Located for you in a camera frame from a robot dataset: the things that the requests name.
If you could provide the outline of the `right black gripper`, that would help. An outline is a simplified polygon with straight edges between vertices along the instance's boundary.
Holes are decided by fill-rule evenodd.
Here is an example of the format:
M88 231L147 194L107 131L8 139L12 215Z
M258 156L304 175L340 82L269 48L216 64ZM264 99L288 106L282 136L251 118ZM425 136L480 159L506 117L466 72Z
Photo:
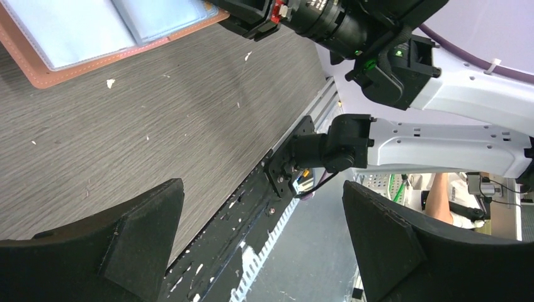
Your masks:
M328 49L335 57L355 59L368 50L378 23L358 1L246 1L212 0L227 11L223 26L256 42L277 32L282 25Z

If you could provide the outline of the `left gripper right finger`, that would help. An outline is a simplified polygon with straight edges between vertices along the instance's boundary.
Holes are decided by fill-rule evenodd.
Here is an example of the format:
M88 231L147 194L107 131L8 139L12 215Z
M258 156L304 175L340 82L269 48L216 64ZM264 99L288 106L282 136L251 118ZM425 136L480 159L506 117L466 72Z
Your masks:
M449 225L357 182L343 207L368 301L532 301L533 244Z

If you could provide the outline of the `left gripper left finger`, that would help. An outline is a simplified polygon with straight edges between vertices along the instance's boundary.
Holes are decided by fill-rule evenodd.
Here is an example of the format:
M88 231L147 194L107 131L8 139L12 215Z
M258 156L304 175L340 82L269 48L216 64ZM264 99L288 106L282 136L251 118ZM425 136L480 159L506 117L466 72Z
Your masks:
M1 242L2 301L156 301L184 201L170 179L95 215Z

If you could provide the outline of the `tan leather card holder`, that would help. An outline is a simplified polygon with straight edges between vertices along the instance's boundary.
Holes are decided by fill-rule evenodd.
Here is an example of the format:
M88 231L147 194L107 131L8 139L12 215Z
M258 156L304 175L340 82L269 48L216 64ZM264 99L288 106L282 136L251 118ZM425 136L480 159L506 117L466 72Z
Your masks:
M205 1L1 2L1 43L46 89L227 19Z

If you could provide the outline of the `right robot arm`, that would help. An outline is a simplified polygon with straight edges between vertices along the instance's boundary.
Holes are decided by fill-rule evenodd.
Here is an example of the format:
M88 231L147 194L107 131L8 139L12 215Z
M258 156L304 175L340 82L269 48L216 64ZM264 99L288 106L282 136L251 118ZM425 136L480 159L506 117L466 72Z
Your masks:
M431 32L413 34L444 1L215 1L229 13L226 29L255 41L286 26L325 47L334 65L353 60L348 81L378 104L451 113L477 126L429 125L335 117L315 134L306 117L266 168L275 189L291 169L400 169L487 172L533 184L533 78L464 64Z

